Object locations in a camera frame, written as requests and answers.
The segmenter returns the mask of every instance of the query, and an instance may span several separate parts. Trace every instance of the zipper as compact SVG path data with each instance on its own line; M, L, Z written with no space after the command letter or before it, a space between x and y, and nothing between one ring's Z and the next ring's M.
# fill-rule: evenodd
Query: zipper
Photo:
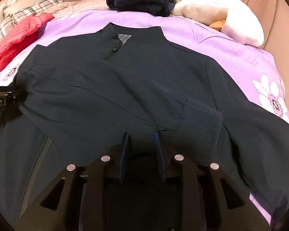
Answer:
M33 169L31 170L31 174L30 174L28 182L27 182L27 186L25 189L24 197L22 198L22 206L20 208L18 218L20 218L23 215L23 213L27 210L27 208L29 207L30 194L31 194L31 191L33 189L33 185L34 185L36 177L40 171L42 163L43 163L43 161L44 161L44 159L45 159L45 157L46 157L46 155L47 155L47 153L51 147L51 144L52 144L52 140L49 137L47 137L42 144L42 148L40 149L40 152L37 156L37 159L35 160Z
M111 50L111 52L110 52L103 60L105 60L105 61L110 60L111 57L112 57L122 46L123 46L123 43L122 43L122 41L120 41L120 42L117 44L117 46L115 46L115 47Z

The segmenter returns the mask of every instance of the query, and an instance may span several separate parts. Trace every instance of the plaid pillow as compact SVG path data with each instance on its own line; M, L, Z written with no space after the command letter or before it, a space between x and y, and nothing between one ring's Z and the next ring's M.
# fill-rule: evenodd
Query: plaid pillow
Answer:
M13 27L15 27L16 24L25 19L27 16L32 14L40 14L47 8L61 2L63 2L63 0L42 0L39 3L18 11L15 14L9 14L0 24L0 41Z

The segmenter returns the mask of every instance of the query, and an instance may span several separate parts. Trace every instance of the red garment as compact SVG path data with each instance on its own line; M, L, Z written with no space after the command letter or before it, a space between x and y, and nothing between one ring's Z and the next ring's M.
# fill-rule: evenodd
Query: red garment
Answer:
M0 71L23 49L33 43L39 36L38 30L54 16L45 12L34 14L17 24L0 42Z

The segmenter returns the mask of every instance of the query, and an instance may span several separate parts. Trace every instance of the bed sheet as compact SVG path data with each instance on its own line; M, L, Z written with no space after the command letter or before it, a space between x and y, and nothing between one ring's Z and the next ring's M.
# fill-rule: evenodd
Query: bed sheet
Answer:
M40 29L38 40L0 72L0 86L12 82L19 66L37 44L48 46L61 37L94 33L109 22L131 28L160 26L169 41L215 59L249 101L289 123L289 112L284 105L284 85L269 52L237 43L219 31L186 18L154 17L142 12L88 10L53 19ZM270 223L270 215L257 199L250 195L250 200Z

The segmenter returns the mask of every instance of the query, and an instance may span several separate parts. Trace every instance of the silver screw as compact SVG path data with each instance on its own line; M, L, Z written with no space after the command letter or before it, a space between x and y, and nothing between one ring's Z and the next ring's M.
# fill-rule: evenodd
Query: silver screw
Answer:
M217 163L213 162L210 164L210 168L217 170L217 169L219 169L219 165Z
M102 160L103 162L110 161L110 156L102 156L101 160Z
M184 160L184 156L183 156L183 155L175 155L175 156L174 156L174 159L175 159L176 161L183 161L183 160Z
M67 169L68 171L73 171L75 168L76 168L76 166L75 166L74 164L69 164L69 165L67 165L67 167L66 167L66 169Z

